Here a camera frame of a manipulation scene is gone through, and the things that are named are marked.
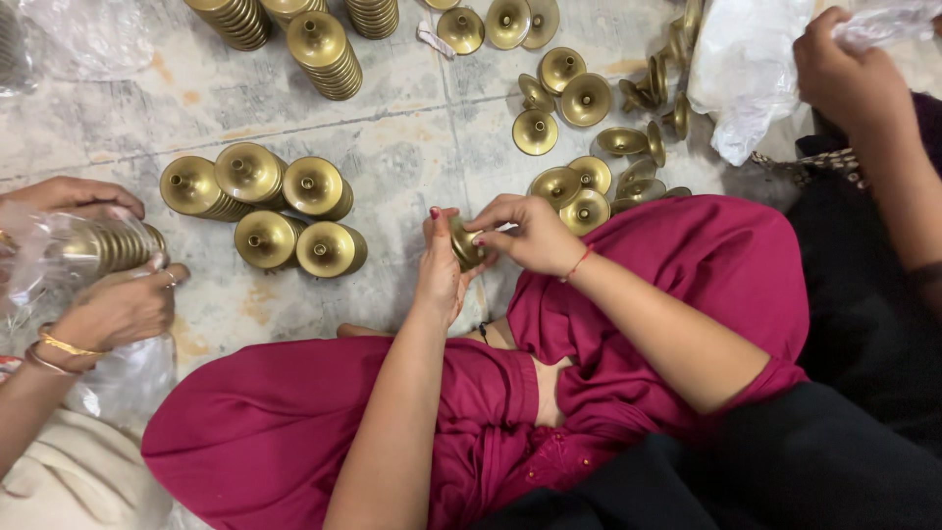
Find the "cream cloth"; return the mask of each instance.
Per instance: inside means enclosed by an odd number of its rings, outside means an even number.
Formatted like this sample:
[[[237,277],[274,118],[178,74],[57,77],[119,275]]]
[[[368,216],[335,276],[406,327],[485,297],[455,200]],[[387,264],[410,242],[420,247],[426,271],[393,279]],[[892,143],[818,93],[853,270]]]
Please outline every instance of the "cream cloth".
[[[0,490],[0,530],[155,530],[170,495],[137,445],[93,418],[59,409]]]

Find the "hand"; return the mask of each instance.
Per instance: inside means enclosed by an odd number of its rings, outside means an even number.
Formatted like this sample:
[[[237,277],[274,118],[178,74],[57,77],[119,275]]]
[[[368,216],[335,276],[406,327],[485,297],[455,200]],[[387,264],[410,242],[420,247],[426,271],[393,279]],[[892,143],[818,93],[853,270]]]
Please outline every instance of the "hand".
[[[79,292],[49,335],[94,352],[156,337],[173,322],[174,278],[178,284],[186,280],[189,269],[180,263],[158,269],[152,261],[140,269],[109,274]],[[56,352],[54,358],[44,359],[69,371],[83,372],[98,360],[98,356],[85,358]]]
[[[0,199],[29,204],[39,211],[63,211],[80,217],[110,217],[106,208],[126,207],[138,219],[144,218],[144,204],[125,188],[107,182],[54,176],[39,184],[0,195]]]
[[[886,52],[870,48],[852,55],[832,39],[835,25],[850,18],[847,11],[830,8],[795,41],[802,99],[852,141],[874,134],[880,140],[894,139],[901,132],[918,134],[912,96]]]
[[[494,231],[506,223],[517,227]],[[499,195],[464,228],[472,232],[487,230],[475,238],[475,244],[495,248],[535,273],[565,276],[586,253],[586,245],[541,197]]]
[[[430,217],[422,224],[425,252],[419,260],[413,307],[426,310],[436,318],[443,317],[446,321],[443,324],[449,326],[462,312],[468,284],[494,264],[497,255],[488,256],[484,263],[462,273],[461,265],[451,250],[451,232],[448,229],[448,218],[458,215],[458,209],[433,207],[429,213]]]

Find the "ring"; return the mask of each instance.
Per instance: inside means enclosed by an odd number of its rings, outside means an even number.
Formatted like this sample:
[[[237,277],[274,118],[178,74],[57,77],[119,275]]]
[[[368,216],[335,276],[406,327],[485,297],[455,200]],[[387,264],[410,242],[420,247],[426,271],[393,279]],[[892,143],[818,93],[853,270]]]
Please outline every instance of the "ring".
[[[171,273],[167,269],[161,269],[160,272],[167,273],[171,276],[171,284],[167,286],[167,289],[170,289],[179,285],[179,282],[176,281],[176,276],[174,276],[173,273]]]

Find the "red thread bracelet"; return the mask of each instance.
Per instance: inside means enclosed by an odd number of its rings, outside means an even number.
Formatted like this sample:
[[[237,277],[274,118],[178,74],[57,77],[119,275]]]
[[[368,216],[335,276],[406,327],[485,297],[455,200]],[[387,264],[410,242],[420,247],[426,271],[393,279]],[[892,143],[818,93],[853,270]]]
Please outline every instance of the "red thread bracelet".
[[[572,270],[572,271],[570,271],[570,272],[569,272],[567,275],[565,275],[564,277],[560,278],[560,282],[566,283],[566,282],[568,282],[569,280],[571,280],[571,279],[573,278],[573,274],[576,273],[576,269],[578,269],[578,268],[579,268],[579,265],[581,265],[582,262],[585,261],[587,257],[589,257],[589,254],[592,253],[592,249],[593,249],[593,248],[595,248],[595,245],[594,245],[593,243],[589,243],[588,245],[586,245],[586,253],[585,253],[584,255],[582,255],[582,258],[579,259],[579,262],[576,264],[575,267],[573,267],[573,270]]]

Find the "magenta kurta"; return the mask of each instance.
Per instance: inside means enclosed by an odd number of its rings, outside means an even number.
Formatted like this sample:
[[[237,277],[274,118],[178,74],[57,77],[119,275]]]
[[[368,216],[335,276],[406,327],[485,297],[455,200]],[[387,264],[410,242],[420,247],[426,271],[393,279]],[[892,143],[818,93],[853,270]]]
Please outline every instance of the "magenta kurta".
[[[584,240],[771,355],[727,408],[804,380],[793,364],[808,328],[802,266],[778,212],[721,196],[670,199],[619,214]],[[522,352],[447,342],[431,530],[460,528],[534,488],[569,488],[647,433],[709,443],[714,418],[698,417],[572,286],[523,273],[507,317]],[[391,341],[260,344],[206,364],[154,415],[145,461],[214,528],[319,528]],[[575,361],[557,387],[559,429],[533,426],[528,353]]]

